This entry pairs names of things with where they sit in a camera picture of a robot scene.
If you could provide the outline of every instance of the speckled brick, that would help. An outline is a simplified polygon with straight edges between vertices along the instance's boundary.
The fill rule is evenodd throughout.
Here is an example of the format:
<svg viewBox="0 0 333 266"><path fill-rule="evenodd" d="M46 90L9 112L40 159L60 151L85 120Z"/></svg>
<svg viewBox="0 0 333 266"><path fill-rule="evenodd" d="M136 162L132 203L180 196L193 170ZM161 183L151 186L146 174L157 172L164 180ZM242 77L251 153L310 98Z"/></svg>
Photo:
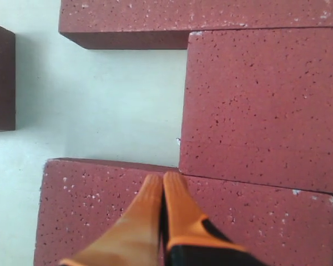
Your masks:
<svg viewBox="0 0 333 266"><path fill-rule="evenodd" d="M0 131L15 129L15 71L15 34L0 27Z"/></svg>
<svg viewBox="0 0 333 266"><path fill-rule="evenodd" d="M88 49L186 49L194 30L333 27L333 0L62 0L59 31Z"/></svg>
<svg viewBox="0 0 333 266"><path fill-rule="evenodd" d="M148 173L174 168L138 163L49 160L44 169L35 266L56 266L104 233L129 206Z"/></svg>
<svg viewBox="0 0 333 266"><path fill-rule="evenodd" d="M234 242L274 266L333 263L333 196L189 177L189 190Z"/></svg>
<svg viewBox="0 0 333 266"><path fill-rule="evenodd" d="M333 29L190 35L183 173L333 192Z"/></svg>

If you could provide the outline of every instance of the floor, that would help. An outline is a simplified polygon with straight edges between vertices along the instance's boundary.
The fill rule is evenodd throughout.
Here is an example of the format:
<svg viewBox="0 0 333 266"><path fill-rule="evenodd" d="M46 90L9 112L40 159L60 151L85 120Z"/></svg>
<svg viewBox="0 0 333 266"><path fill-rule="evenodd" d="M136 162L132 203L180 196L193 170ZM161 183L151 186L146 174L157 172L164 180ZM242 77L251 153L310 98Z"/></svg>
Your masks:
<svg viewBox="0 0 333 266"><path fill-rule="evenodd" d="M17 34L17 131L0 133L0 265L32 265L43 165L176 166L186 51L89 51L58 34L59 0L1 0Z"/></svg>

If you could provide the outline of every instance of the red brick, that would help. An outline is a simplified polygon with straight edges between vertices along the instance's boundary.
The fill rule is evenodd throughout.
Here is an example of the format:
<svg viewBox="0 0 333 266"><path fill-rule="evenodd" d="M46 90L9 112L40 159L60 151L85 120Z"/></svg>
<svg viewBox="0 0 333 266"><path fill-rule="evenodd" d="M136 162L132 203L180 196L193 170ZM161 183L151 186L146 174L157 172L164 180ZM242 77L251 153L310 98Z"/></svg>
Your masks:
<svg viewBox="0 0 333 266"><path fill-rule="evenodd" d="M0 27L0 131L14 130L15 34Z"/></svg>
<svg viewBox="0 0 333 266"><path fill-rule="evenodd" d="M333 192L333 29L191 34L180 170Z"/></svg>
<svg viewBox="0 0 333 266"><path fill-rule="evenodd" d="M269 265L332 265L333 196L198 177L189 189L218 228Z"/></svg>
<svg viewBox="0 0 333 266"><path fill-rule="evenodd" d="M333 27L333 0L62 0L59 31L88 49L186 49L194 30Z"/></svg>
<svg viewBox="0 0 333 266"><path fill-rule="evenodd" d="M174 168L139 163L49 160L44 169L35 266L56 266L85 248L129 206L148 173Z"/></svg>

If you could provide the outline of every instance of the pale gray floor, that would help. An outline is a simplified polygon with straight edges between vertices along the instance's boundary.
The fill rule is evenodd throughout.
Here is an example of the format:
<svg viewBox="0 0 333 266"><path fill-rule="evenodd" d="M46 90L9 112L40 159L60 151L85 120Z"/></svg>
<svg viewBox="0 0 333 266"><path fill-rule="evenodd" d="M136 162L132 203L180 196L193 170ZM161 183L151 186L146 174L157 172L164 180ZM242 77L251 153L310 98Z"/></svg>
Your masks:
<svg viewBox="0 0 333 266"><path fill-rule="evenodd" d="M176 166L186 51L88 51L59 0L0 0L17 34L17 125L0 133L0 265L32 265L42 169L84 157Z"/></svg>

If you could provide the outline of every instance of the brick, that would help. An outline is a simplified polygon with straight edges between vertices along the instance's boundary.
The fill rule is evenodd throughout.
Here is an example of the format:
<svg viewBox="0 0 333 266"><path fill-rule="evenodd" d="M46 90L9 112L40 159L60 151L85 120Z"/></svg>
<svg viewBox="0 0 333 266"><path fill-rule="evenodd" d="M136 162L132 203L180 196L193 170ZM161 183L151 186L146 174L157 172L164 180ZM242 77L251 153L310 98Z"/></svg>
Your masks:
<svg viewBox="0 0 333 266"><path fill-rule="evenodd" d="M16 124L15 34L0 27L0 131Z"/></svg>
<svg viewBox="0 0 333 266"><path fill-rule="evenodd" d="M129 206L148 173L174 168L139 163L49 160L38 214L35 266L55 266L96 240Z"/></svg>
<svg viewBox="0 0 333 266"><path fill-rule="evenodd" d="M88 49L186 49L195 30L333 27L333 0L62 0L59 31Z"/></svg>
<svg viewBox="0 0 333 266"><path fill-rule="evenodd" d="M333 192L333 29L191 34L179 167Z"/></svg>
<svg viewBox="0 0 333 266"><path fill-rule="evenodd" d="M268 265L332 265L333 196L189 177L215 225Z"/></svg>

